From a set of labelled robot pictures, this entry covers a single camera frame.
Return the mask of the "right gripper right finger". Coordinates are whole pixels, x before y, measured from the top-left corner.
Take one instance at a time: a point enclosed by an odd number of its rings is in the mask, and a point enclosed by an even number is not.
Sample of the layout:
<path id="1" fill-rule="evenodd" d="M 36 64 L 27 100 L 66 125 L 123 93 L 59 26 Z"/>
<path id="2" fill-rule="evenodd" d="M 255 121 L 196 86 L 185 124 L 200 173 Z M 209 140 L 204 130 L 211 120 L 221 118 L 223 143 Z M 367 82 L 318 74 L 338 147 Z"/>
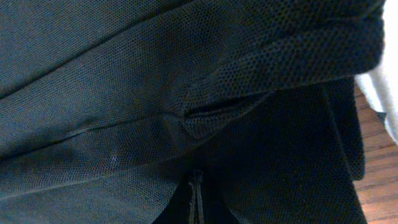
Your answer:
<path id="1" fill-rule="evenodd" d="M 203 172 L 196 173 L 196 208 L 196 223 L 239 224 L 213 179 Z"/>

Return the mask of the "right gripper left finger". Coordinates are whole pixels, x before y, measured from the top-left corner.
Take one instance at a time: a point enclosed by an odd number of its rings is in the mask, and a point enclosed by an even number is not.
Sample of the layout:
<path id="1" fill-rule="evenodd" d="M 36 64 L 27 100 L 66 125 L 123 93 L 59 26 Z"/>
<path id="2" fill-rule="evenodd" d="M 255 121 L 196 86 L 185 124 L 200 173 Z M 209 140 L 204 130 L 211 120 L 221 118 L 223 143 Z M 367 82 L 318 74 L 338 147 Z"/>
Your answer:
<path id="1" fill-rule="evenodd" d="M 152 224 L 194 223 L 195 200 L 195 179 L 186 175 L 178 184 L 167 206 Z"/>

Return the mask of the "black t-shirt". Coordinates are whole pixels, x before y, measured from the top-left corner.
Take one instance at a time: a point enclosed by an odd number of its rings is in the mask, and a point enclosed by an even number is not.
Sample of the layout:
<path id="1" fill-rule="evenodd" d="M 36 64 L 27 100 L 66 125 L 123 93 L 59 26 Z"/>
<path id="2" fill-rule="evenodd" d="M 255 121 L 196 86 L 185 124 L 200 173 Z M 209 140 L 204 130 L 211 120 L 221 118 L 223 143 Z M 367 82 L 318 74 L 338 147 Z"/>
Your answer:
<path id="1" fill-rule="evenodd" d="M 384 1 L 1 2 L 1 222 L 152 223 L 209 175 L 239 223 L 365 223 L 354 77 Z"/>

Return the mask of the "crumpled white shirt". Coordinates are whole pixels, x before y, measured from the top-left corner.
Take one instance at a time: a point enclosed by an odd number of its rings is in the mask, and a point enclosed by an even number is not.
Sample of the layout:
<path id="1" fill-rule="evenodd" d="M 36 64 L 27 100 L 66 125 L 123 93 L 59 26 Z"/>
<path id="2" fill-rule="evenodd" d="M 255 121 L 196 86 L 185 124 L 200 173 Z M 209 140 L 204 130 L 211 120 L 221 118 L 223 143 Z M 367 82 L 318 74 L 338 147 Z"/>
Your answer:
<path id="1" fill-rule="evenodd" d="M 381 62 L 374 70 L 355 76 L 355 82 L 397 142 L 397 0 L 386 1 L 383 19 L 385 48 Z"/>

